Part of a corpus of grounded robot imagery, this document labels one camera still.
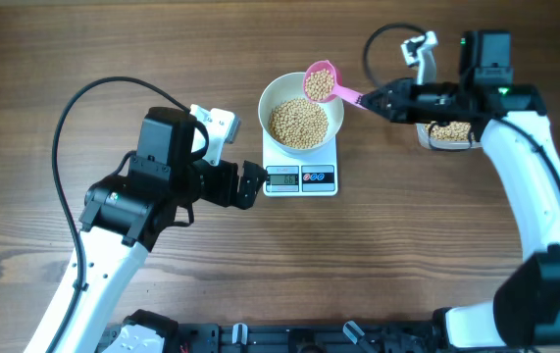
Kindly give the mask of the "pink plastic measuring scoop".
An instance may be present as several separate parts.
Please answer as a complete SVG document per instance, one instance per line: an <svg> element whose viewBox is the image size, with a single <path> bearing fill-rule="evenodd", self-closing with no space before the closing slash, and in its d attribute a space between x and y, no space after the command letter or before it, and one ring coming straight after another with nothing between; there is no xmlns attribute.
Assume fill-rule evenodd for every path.
<svg viewBox="0 0 560 353"><path fill-rule="evenodd" d="M316 71L319 71L319 70L322 70L322 69L328 69L331 72L331 74L333 75L333 77L334 77L333 90L331 92L331 95L327 99L325 99L323 101L320 101L320 102L313 101L306 95L306 97L310 101L316 102L316 103L328 103L335 98L340 98L341 100L345 101L346 103L349 103L349 104L351 104L355 107L358 107L360 109L364 109L364 107L360 103L362 93L359 93L355 90L352 90L350 88L342 86L341 85L340 71L330 61L327 61L327 60L315 62L314 64L312 64L307 69L305 77L303 78L303 91L304 91L306 77L310 73L316 72Z"/></svg>

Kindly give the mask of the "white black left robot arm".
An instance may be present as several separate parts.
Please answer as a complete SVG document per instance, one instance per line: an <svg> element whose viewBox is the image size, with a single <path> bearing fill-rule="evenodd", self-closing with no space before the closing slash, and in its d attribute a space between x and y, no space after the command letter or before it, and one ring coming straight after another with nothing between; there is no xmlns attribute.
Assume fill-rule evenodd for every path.
<svg viewBox="0 0 560 353"><path fill-rule="evenodd" d="M136 149L123 159L127 174L114 172L87 190L79 217L82 247L73 252L27 351L94 351L159 234L178 226L178 209L187 213L182 226L189 227L199 199L242 210L253 206L266 171L221 158L239 125L234 113L218 108L148 111Z"/></svg>

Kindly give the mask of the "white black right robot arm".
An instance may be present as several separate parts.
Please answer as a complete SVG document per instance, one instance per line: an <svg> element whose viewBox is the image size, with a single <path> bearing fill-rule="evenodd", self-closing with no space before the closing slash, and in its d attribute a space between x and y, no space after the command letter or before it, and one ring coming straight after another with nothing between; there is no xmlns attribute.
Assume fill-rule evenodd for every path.
<svg viewBox="0 0 560 353"><path fill-rule="evenodd" d="M560 345L560 158L546 106L533 85L514 82L507 31L465 32L454 83L434 80L433 39L413 26L402 52L417 75L377 82L360 104L397 124L468 124L500 177L523 252L490 300L443 311L444 344L459 351Z"/></svg>

